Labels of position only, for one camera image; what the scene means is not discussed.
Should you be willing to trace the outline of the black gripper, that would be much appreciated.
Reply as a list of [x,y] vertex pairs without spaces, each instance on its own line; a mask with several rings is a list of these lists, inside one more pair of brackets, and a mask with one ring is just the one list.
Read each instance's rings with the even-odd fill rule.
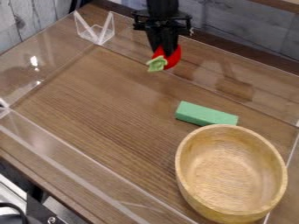
[[165,56],[171,56],[177,48],[179,34],[192,33],[192,16],[179,10],[179,0],[145,0],[145,8],[135,10],[132,15],[133,29],[145,31],[152,51],[163,40]]

